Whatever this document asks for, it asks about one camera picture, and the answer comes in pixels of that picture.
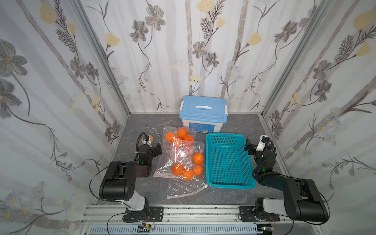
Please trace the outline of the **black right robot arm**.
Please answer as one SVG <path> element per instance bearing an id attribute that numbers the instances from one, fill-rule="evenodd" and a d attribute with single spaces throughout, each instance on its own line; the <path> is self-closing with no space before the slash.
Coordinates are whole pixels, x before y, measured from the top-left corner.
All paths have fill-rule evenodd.
<path id="1" fill-rule="evenodd" d="M 283 199 L 258 198 L 253 209 L 256 219 L 266 220 L 277 215 L 314 225 L 329 220 L 329 205 L 313 180 L 286 176 L 273 169 L 277 153 L 269 137 L 262 136 L 258 144 L 246 139 L 244 150 L 256 163 L 252 177 L 260 185 L 283 193 Z"/>

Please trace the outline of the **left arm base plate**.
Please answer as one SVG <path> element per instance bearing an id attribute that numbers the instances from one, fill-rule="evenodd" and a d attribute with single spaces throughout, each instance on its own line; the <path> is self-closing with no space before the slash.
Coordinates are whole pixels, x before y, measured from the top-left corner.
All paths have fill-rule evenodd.
<path id="1" fill-rule="evenodd" d="M 146 207 L 142 211 L 131 211 L 127 209 L 122 217 L 125 223 L 135 222 L 162 222 L 164 207 Z"/>

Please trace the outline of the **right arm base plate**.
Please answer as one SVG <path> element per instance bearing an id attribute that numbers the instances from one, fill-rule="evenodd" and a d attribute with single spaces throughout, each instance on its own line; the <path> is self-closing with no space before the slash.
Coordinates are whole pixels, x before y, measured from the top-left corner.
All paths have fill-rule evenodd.
<path id="1" fill-rule="evenodd" d="M 255 206 L 240 206 L 238 219 L 242 222 L 279 222 L 276 214 L 256 210 Z"/>

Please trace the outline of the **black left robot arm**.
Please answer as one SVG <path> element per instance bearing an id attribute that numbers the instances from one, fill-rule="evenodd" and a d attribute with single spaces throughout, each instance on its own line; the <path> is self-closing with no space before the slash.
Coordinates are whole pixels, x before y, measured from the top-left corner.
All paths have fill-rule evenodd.
<path id="1" fill-rule="evenodd" d="M 147 208 L 147 199 L 136 192 L 136 179 L 151 175 L 153 158 L 162 154 L 161 145 L 141 145 L 138 159 L 131 162 L 111 162 L 99 187 L 102 200 L 119 202 L 131 211 Z"/>

